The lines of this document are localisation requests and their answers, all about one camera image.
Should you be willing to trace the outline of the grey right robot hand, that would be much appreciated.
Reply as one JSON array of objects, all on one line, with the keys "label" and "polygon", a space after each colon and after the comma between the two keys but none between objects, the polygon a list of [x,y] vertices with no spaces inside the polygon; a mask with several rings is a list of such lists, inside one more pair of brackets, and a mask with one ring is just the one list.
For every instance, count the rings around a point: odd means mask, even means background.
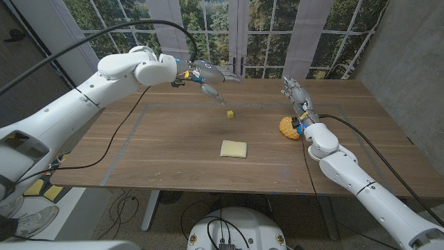
[{"label": "grey right robot hand", "polygon": [[298,82],[290,76],[283,76],[284,89],[281,93],[290,100],[301,124],[310,126],[319,122],[319,116],[314,111],[311,97]]}]

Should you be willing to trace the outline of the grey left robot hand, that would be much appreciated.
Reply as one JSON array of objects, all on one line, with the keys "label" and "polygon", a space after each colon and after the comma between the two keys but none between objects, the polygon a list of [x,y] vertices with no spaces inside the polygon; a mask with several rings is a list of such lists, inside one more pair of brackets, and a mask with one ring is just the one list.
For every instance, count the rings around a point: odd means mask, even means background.
[{"label": "grey left robot hand", "polygon": [[212,87],[216,83],[240,83],[240,78],[228,71],[227,69],[220,70],[216,65],[213,65],[205,60],[195,60],[193,62],[188,60],[176,59],[178,81],[193,81],[200,85],[200,90],[208,97],[214,98],[221,105],[225,105],[225,99],[219,92]]}]

